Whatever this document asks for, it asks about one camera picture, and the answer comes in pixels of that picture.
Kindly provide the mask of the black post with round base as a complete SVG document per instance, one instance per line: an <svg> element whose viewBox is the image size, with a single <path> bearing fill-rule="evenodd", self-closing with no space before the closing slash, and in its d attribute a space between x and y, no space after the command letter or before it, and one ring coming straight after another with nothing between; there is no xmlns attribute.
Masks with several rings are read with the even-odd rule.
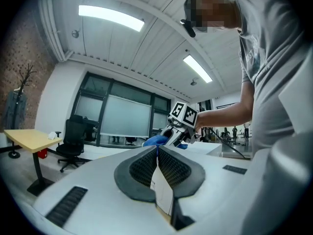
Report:
<svg viewBox="0 0 313 235"><path fill-rule="evenodd" d="M9 147L8 156L11 159L18 159L20 157L20 153L17 151L21 149L19 145L16 145L13 141L11 141L11 146Z"/></svg>

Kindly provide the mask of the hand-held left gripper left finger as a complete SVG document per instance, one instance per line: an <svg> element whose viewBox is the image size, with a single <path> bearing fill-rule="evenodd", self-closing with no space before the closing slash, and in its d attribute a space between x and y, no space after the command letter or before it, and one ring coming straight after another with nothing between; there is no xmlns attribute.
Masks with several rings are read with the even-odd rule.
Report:
<svg viewBox="0 0 313 235"><path fill-rule="evenodd" d="M154 203L133 200L120 191L115 168L124 160L150 151L141 147L85 163L43 191L34 202L42 216L73 188L87 190L63 226L74 235L172 235L176 231Z"/></svg>

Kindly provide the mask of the white roller blind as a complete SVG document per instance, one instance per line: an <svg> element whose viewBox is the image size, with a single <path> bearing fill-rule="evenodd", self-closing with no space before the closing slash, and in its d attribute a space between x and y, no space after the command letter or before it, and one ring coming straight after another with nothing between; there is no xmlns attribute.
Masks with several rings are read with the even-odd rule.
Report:
<svg viewBox="0 0 313 235"><path fill-rule="evenodd" d="M105 107L101 135L147 138L151 106L109 95Z"/></svg>

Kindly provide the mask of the black office chair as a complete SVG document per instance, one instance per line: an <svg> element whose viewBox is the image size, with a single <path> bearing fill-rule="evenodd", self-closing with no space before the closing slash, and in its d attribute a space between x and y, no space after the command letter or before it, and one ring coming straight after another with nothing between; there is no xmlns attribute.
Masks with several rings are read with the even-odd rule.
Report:
<svg viewBox="0 0 313 235"><path fill-rule="evenodd" d="M57 163L66 162L60 169L63 173L64 169L69 165L79 167L78 163L85 164L87 159L81 159L79 156L84 152L84 133L86 124L83 122L83 117L79 115L72 115L66 120L65 136L63 143L58 144L56 152L59 156L65 159L58 159Z"/></svg>

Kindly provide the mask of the small wooden side table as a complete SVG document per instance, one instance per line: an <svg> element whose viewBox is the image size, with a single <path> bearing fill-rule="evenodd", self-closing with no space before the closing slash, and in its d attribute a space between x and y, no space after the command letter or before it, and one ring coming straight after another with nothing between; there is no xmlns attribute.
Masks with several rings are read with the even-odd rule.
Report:
<svg viewBox="0 0 313 235"><path fill-rule="evenodd" d="M38 179L29 186L27 191L38 197L47 187L54 183L43 177L38 152L58 144L63 140L60 137L51 140L48 138L48 134L36 129L4 130L4 133L12 142L32 153Z"/></svg>

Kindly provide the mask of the long ceiling light panel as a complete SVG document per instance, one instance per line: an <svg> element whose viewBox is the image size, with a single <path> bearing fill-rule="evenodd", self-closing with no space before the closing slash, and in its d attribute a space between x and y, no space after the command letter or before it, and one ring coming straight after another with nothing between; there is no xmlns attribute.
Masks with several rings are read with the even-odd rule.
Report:
<svg viewBox="0 0 313 235"><path fill-rule="evenodd" d="M183 61L194 70L206 83L212 82L212 78L204 70L204 68L191 56L186 56Z"/></svg>
<svg viewBox="0 0 313 235"><path fill-rule="evenodd" d="M79 5L79 16L93 17L114 22L140 32L145 22L125 13L90 5Z"/></svg>

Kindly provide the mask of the person's right forearm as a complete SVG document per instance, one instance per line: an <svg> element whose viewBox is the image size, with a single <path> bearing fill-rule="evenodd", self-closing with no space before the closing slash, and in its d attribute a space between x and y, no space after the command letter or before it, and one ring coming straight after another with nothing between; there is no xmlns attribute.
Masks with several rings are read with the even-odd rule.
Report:
<svg viewBox="0 0 313 235"><path fill-rule="evenodd" d="M243 82L239 102L226 108L198 113L195 129L237 126L249 122L252 120L253 103L254 86L251 82Z"/></svg>

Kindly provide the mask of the coat rack with dark coat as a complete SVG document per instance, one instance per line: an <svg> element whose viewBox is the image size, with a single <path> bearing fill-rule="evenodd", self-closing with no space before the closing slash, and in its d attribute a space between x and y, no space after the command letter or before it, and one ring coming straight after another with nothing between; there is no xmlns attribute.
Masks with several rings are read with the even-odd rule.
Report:
<svg viewBox="0 0 313 235"><path fill-rule="evenodd" d="M28 64L25 75L19 71L21 85L8 93L4 114L2 116L2 126L4 130L19 129L24 122L26 114L27 97L24 87L30 85L30 76L35 73L33 65Z"/></svg>

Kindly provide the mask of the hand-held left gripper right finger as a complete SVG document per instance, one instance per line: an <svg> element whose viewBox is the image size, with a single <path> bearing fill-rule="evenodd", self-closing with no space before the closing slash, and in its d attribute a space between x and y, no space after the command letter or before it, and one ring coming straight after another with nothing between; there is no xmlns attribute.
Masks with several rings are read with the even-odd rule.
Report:
<svg viewBox="0 0 313 235"><path fill-rule="evenodd" d="M183 168L173 189L171 224L159 235L251 235L244 222L260 189L260 156L251 161L160 146L158 166L170 160Z"/></svg>

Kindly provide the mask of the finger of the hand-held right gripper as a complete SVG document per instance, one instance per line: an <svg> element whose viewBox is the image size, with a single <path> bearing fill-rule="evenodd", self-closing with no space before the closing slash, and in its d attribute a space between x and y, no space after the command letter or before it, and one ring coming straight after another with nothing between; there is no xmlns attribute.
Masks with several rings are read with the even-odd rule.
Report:
<svg viewBox="0 0 313 235"><path fill-rule="evenodd" d="M160 135L166 138L165 144L173 144L176 141L176 129L174 127L164 128Z"/></svg>
<svg viewBox="0 0 313 235"><path fill-rule="evenodd" d="M181 145L181 143L188 137L187 132L174 132L171 137L171 146L178 147Z"/></svg>

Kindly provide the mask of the person's grey printed t-shirt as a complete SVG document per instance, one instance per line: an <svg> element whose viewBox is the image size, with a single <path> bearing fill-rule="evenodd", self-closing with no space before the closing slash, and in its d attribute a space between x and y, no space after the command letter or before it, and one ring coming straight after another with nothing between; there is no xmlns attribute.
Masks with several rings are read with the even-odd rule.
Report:
<svg viewBox="0 0 313 235"><path fill-rule="evenodd" d="M294 132L279 94L299 70L309 45L288 0L235 2L242 19L242 81L254 86L252 151L256 153Z"/></svg>

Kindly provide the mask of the blue cleaning cloth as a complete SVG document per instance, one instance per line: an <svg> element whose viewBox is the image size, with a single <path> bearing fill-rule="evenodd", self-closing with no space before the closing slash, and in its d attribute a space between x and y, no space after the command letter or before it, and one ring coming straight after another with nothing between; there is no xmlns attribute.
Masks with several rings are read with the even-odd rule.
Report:
<svg viewBox="0 0 313 235"><path fill-rule="evenodd" d="M149 139L147 139L143 144L142 144L142 147L145 147L145 146L151 146L151 145L156 145L156 146L159 146L159 145L166 145L165 144L165 141L166 141L166 138L161 136L161 135L156 135L156 136L153 136Z"/></svg>

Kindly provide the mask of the dark framed window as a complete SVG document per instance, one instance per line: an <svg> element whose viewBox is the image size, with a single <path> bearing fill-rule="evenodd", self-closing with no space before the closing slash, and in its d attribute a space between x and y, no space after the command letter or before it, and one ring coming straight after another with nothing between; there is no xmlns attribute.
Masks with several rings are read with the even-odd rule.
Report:
<svg viewBox="0 0 313 235"><path fill-rule="evenodd" d="M147 138L101 135L101 125L107 99L114 95L151 106L150 129ZM150 137L166 127L171 100L138 87L87 72L75 98L71 115L83 117L87 125L84 142L105 148L133 148L142 146Z"/></svg>

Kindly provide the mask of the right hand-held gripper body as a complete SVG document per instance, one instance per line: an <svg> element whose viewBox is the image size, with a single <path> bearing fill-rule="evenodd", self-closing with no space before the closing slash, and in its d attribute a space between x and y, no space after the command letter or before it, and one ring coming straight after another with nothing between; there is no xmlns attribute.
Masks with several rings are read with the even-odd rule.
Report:
<svg viewBox="0 0 313 235"><path fill-rule="evenodd" d="M176 132L187 132L188 137L183 142L193 144L200 138L195 129L197 118L198 111L186 103L176 102L169 114L167 127L174 127Z"/></svg>

